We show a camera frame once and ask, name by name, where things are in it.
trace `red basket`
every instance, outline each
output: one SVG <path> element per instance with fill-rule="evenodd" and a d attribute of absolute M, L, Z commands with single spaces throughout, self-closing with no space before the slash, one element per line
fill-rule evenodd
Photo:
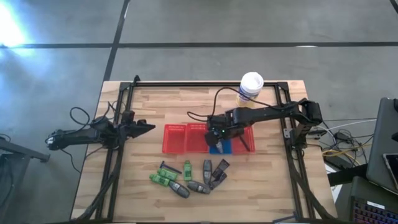
<path fill-rule="evenodd" d="M 249 154 L 256 151 L 254 147 L 254 136 L 252 127 L 246 127 L 243 135 L 244 142 L 249 146 L 250 152 L 246 150 L 239 137 L 232 139 L 232 154 Z"/>
<path fill-rule="evenodd" d="M 206 124 L 201 124 L 201 123 L 187 124 L 187 128 L 185 130 L 185 142 L 184 142 L 185 152 L 208 153 L 209 147 L 207 146 L 205 140 L 206 131 L 207 131 Z"/>
<path fill-rule="evenodd" d="M 163 135 L 163 153 L 184 154 L 185 125 L 166 124 Z"/>

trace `green toy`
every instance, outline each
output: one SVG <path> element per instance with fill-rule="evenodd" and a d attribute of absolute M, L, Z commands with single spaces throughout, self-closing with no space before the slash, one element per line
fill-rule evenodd
<path fill-rule="evenodd" d="M 185 161 L 184 163 L 184 180 L 192 180 L 192 165 L 189 161 Z"/>
<path fill-rule="evenodd" d="M 155 182 L 156 184 L 160 184 L 165 187 L 169 186 L 170 180 L 167 178 L 161 177 L 157 174 L 151 174 L 151 175 L 149 175 L 149 178 L 151 181 Z"/>
<path fill-rule="evenodd" d="M 177 179 L 177 175 L 178 175 L 178 174 L 176 174 L 176 173 L 174 173 L 172 171 L 169 171 L 169 170 L 163 169 L 163 168 L 158 169 L 157 173 L 160 176 L 165 177 L 165 178 L 170 179 L 170 180 L 176 180 Z"/>

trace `concrete floor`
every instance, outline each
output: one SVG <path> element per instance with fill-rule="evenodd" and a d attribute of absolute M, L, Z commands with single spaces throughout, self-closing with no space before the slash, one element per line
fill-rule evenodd
<path fill-rule="evenodd" d="M 0 1 L 0 42 L 112 43 L 123 2 Z M 120 42 L 398 41 L 397 23 L 388 0 L 131 0 Z M 44 139 L 78 128 L 73 106 L 94 115 L 110 51 L 0 49 L 0 133 L 51 154 L 46 164 L 30 163 L 9 223 L 68 220 L 79 175 Z M 110 80 L 239 80 L 257 71 L 266 80 L 305 80 L 324 119 L 372 118 L 380 98 L 398 98 L 396 55 L 398 47 L 119 49 Z M 374 123 L 347 129 L 370 134 Z M 80 169 L 85 146 L 67 151 Z"/>

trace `wire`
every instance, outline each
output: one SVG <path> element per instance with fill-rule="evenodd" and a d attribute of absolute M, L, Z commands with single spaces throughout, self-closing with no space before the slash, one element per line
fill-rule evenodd
<path fill-rule="evenodd" d="M 323 150 L 322 146 L 317 145 L 317 144 L 307 144 L 307 145 L 308 145 L 308 146 L 316 146 L 316 147 L 319 147 L 321 150 Z"/>
<path fill-rule="evenodd" d="M 320 128 L 320 129 L 323 129 L 323 130 L 325 130 L 327 133 L 329 133 L 330 134 L 330 136 L 331 136 L 331 138 L 332 138 L 332 140 L 333 140 L 333 143 L 335 143 L 336 144 L 336 138 L 335 138 L 335 135 L 331 132 L 331 131 L 329 131 L 329 128 L 328 128 L 328 126 L 327 125 L 325 125 L 327 128 L 324 128 L 324 127 L 322 127 L 322 126 L 316 126 L 316 128 Z"/>
<path fill-rule="evenodd" d="M 300 149 L 300 151 L 301 151 L 301 156 L 304 158 L 304 155 L 305 155 L 304 150 L 303 150 L 303 149 Z"/>
<path fill-rule="evenodd" d="M 336 151 L 336 150 L 330 150 L 330 152 L 337 152 L 337 153 L 341 153 L 341 152 L 339 152 L 339 151 Z M 353 156 L 351 156 L 351 155 L 349 155 L 349 154 L 345 154 L 346 156 L 348 156 L 348 157 L 350 157 L 351 159 L 353 159 L 354 160 L 354 162 L 356 162 L 358 165 L 361 165 Z"/>
<path fill-rule="evenodd" d="M 353 125 L 353 124 L 361 124 L 361 123 L 365 123 L 365 122 L 371 122 L 371 121 L 375 121 L 375 120 L 377 120 L 377 119 L 366 120 L 366 121 L 358 121 L 358 122 L 353 122 L 353 123 L 350 123 L 350 124 L 343 124 L 343 125 L 339 125 L 339 126 L 336 126 L 336 127 L 329 128 L 329 131 L 332 130 L 332 129 L 336 129 L 336 128 L 341 128 L 341 127 L 345 127 L 345 126 L 349 126 L 349 125 Z"/>
<path fill-rule="evenodd" d="M 104 148 L 104 146 L 101 146 L 101 147 L 95 149 L 95 150 L 92 151 L 91 153 L 87 154 L 87 156 L 85 157 L 85 159 L 87 159 L 87 157 L 89 157 L 90 155 L 92 155 L 92 153 L 95 153 L 95 152 L 97 152 L 97 151 L 99 151 L 100 149 L 103 149 L 103 148 Z"/>
<path fill-rule="evenodd" d="M 7 193 L 6 197 L 4 198 L 4 200 L 3 200 L 3 201 L 1 202 L 1 204 L 0 204 L 0 208 L 2 208 L 2 207 L 6 204 L 7 199 L 10 197 L 12 188 L 14 188 L 14 175 L 12 174 L 12 167 L 11 167 L 11 165 L 9 164 L 8 159 L 7 159 L 7 158 L 4 158 L 4 159 L 6 160 L 6 161 L 4 162 L 4 164 L 7 164 L 7 165 L 8 165 L 8 172 L 9 172 L 9 176 L 10 176 L 10 180 L 11 180 L 11 186 L 10 186 L 10 188 L 9 188 L 9 190 L 8 190 L 8 193 Z"/>
<path fill-rule="evenodd" d="M 371 138 L 373 138 L 373 136 L 374 136 L 374 134 L 368 134 L 368 135 L 364 135 L 364 136 L 356 136 L 356 137 L 353 137 L 353 139 L 354 139 L 354 138 L 365 138 L 365 137 L 371 137 Z M 322 143 L 322 144 L 325 144 L 325 145 L 329 146 L 329 147 L 328 147 L 329 149 L 333 149 L 337 144 L 342 143 L 342 142 L 344 142 L 344 141 L 337 142 L 336 144 L 333 144 L 333 145 L 329 145 L 329 144 L 324 143 L 324 142 L 322 142 L 322 141 L 319 141 L 319 142 Z"/>
<path fill-rule="evenodd" d="M 347 153 L 349 151 L 352 151 L 354 149 L 357 149 L 357 148 L 360 148 L 360 147 L 364 147 L 364 146 L 371 146 L 371 145 L 372 144 L 363 144 L 362 146 L 357 146 L 357 147 L 352 147 L 352 148 L 349 148 L 349 149 L 345 149 L 345 150 L 342 150 L 342 151 L 340 151 L 338 153 L 335 153 L 335 154 L 332 154 L 332 155 L 326 155 L 326 153 L 334 151 L 334 150 L 330 149 L 330 150 L 323 151 L 323 155 L 327 156 L 327 157 L 339 156 L 341 154 L 345 154 L 345 153 Z"/>
<path fill-rule="evenodd" d="M 73 134 L 73 133 L 76 133 L 76 132 L 78 132 L 78 131 L 83 130 L 83 128 L 87 127 L 88 125 L 94 125 L 94 124 L 98 124 L 98 123 L 102 122 L 102 121 L 105 119 L 106 115 L 108 114 L 110 108 L 112 108 L 112 109 L 114 110 L 114 108 L 113 108 L 113 106 L 111 105 L 111 103 L 108 102 L 108 107 L 107 107 L 107 109 L 106 109 L 105 114 L 103 115 L 103 117 L 102 117 L 101 119 L 99 119 L 98 121 L 90 122 L 91 118 L 90 118 L 89 114 L 87 113 L 87 111 L 85 111 L 83 108 L 80 108 L 80 107 L 78 107 L 78 106 L 72 107 L 72 108 L 70 109 L 70 111 L 69 111 L 69 117 L 70 117 L 76 124 L 80 124 L 80 125 L 81 125 L 81 128 L 79 128 L 79 129 L 77 129 L 77 130 L 70 131 L 70 132 L 68 132 L 68 133 L 51 135 L 51 136 L 49 136 L 48 138 L 46 138 L 46 139 L 44 140 L 44 142 L 47 144 L 47 141 L 48 141 L 50 138 L 52 138 L 52 137 L 61 136 L 61 135 L 64 135 L 64 134 Z M 82 123 L 82 122 L 76 120 L 75 117 L 73 117 L 73 110 L 80 110 L 81 112 L 83 112 L 83 113 L 86 115 L 86 117 L 87 117 L 87 122 L 86 122 L 86 123 Z"/>
<path fill-rule="evenodd" d="M 0 133 L 0 136 L 4 136 L 4 137 L 7 137 L 8 138 L 8 141 L 7 142 L 11 142 L 11 137 L 10 136 L 8 136 L 7 134 L 1 134 Z"/>
<path fill-rule="evenodd" d="M 247 100 L 249 100 L 249 101 L 251 101 L 251 102 L 255 102 L 255 103 L 258 103 L 258 104 L 260 104 L 260 105 L 264 105 L 264 106 L 267 106 L 267 107 L 269 107 L 269 108 L 272 108 L 272 109 L 274 109 L 274 110 L 279 110 L 279 111 L 286 110 L 286 109 L 289 109 L 289 108 L 292 108 L 292 107 L 298 105 L 298 103 L 295 103 L 295 104 L 292 104 L 292 105 L 286 106 L 286 107 L 272 106 L 272 105 L 269 105 L 269 104 L 267 104 L 267 103 L 263 103 L 263 102 L 260 102 L 260 101 L 256 101 L 256 100 L 254 100 L 254 99 L 252 99 L 252 98 L 246 96 L 245 94 L 239 92 L 238 90 L 235 90 L 234 88 L 231 88 L 231 87 L 223 87 L 223 88 L 220 88 L 219 90 L 217 90 L 217 92 L 216 92 L 216 94 L 215 94 L 215 96 L 214 96 L 213 111 L 211 112 L 210 118 L 212 118 L 212 117 L 214 116 L 214 113 L 215 113 L 215 111 L 216 111 L 217 96 L 218 96 L 218 93 L 219 93 L 221 90 L 232 90 L 232 91 L 234 91 L 234 92 L 240 94 L 240 95 L 243 96 L 245 99 L 247 99 Z M 188 112 L 187 112 L 187 115 L 188 115 L 191 119 L 194 119 L 195 121 L 207 122 L 207 120 L 205 121 L 205 120 L 200 120 L 200 119 L 194 118 L 194 117 L 190 116 L 190 114 L 193 114 L 193 115 L 198 116 L 198 117 L 201 117 L 201 118 L 206 118 L 206 117 L 208 117 L 208 115 L 195 114 L 195 113 L 192 113 L 191 111 L 188 111 Z"/>
<path fill-rule="evenodd" d="M 339 129 L 338 132 L 340 132 L 340 133 L 345 132 L 349 136 L 349 141 L 351 142 L 351 145 L 353 147 L 355 147 L 355 144 L 357 144 L 358 146 L 362 146 L 362 143 L 360 143 L 356 139 L 353 139 L 353 135 L 351 134 L 351 131 L 348 131 L 347 129 Z M 362 150 L 362 154 L 359 157 L 363 156 L 365 158 L 365 163 L 368 163 L 368 158 L 366 157 L 364 148 L 360 147 L 360 149 Z"/>
<path fill-rule="evenodd" d="M 367 119 L 377 119 L 377 118 L 328 119 L 323 121 L 362 121 Z"/>
<path fill-rule="evenodd" d="M 116 112 L 116 109 L 114 108 L 114 104 L 115 104 L 116 102 L 118 102 L 118 101 L 117 101 L 117 100 L 116 100 L 116 101 L 113 101 L 113 103 L 112 103 L 112 105 L 111 105 L 111 108 L 112 108 L 112 110 L 113 110 L 113 113 Z M 124 109 L 126 109 L 126 104 L 125 104 L 124 102 L 122 102 L 122 105 L 124 105 Z"/>
<path fill-rule="evenodd" d="M 354 151 L 354 155 L 355 155 L 355 157 L 354 157 L 353 163 L 351 164 L 351 168 L 353 168 L 353 167 L 355 166 L 355 162 L 357 162 L 359 165 L 361 165 L 361 164 L 356 160 L 356 151 Z"/>
<path fill-rule="evenodd" d="M 72 154 L 70 154 L 69 152 L 67 152 L 67 151 L 65 151 L 65 150 L 63 150 L 63 149 L 61 149 L 61 151 L 64 152 L 64 153 L 66 153 L 66 154 L 68 154 L 68 155 L 70 156 L 70 162 L 72 163 L 73 168 L 74 168 L 79 174 L 81 174 L 81 172 L 75 167 L 75 164 L 73 163 L 73 156 L 72 156 Z"/>

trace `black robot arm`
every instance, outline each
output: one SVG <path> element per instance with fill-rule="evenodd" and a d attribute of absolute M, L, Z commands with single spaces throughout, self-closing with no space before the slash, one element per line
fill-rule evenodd
<path fill-rule="evenodd" d="M 78 130 L 56 130 L 47 138 L 47 147 L 50 150 L 64 149 L 78 144 L 102 144 L 103 147 L 114 149 L 120 142 L 120 132 L 124 131 L 127 138 L 136 138 L 155 128 L 153 124 L 147 124 L 146 120 L 134 121 L 134 112 L 126 110 L 122 114 L 119 125 L 113 123 L 105 116 L 96 118 L 91 122 L 90 128 Z"/>
<path fill-rule="evenodd" d="M 297 128 L 290 131 L 290 143 L 301 148 L 307 146 L 305 136 L 311 127 L 322 123 L 319 104 L 305 98 L 298 102 L 286 103 L 282 107 L 235 108 L 226 111 L 225 114 L 208 116 L 206 143 L 209 146 L 217 145 L 222 139 L 231 139 L 242 135 L 245 127 L 256 122 L 281 118 L 293 118 L 300 123 Z"/>

